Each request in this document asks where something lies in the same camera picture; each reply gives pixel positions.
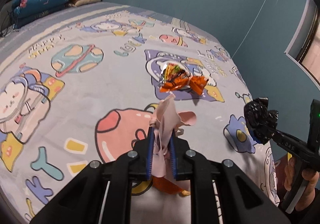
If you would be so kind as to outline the person's right hand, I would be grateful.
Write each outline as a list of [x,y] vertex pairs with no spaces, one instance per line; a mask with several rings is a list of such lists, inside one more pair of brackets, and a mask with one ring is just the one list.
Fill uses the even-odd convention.
[[[287,166],[285,167],[285,182],[284,187],[287,191],[290,191],[293,184],[293,178],[295,176],[295,164],[296,158],[292,157],[289,159]],[[309,184],[307,185],[302,197],[299,199],[298,203],[296,204],[296,211],[302,211],[313,202],[316,196],[316,184],[319,180],[319,172],[311,170],[311,169],[304,169],[302,171],[302,177],[304,180],[308,181]]]

